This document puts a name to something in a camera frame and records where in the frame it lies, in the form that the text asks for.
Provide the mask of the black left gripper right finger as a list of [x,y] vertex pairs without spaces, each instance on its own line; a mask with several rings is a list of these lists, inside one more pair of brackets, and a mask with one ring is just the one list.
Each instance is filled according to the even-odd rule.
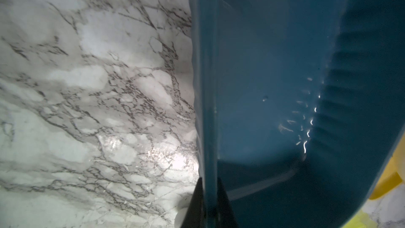
[[217,228],[238,228],[231,203],[220,178],[217,179]]

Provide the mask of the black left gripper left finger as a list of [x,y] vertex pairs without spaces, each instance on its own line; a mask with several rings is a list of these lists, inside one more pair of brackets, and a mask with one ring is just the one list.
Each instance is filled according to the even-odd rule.
[[199,178],[184,217],[181,228],[203,228],[204,227],[204,192],[203,180]]

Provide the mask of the yellow shuttlecock one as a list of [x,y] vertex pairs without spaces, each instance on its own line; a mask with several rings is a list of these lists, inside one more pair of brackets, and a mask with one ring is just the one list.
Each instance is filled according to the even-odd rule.
[[342,228],[377,228],[378,225],[370,216],[359,211]]

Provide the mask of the teal plastic storage box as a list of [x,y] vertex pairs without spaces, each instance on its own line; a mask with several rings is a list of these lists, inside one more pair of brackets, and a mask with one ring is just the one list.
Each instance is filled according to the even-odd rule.
[[405,131],[405,0],[189,0],[204,228],[340,228]]

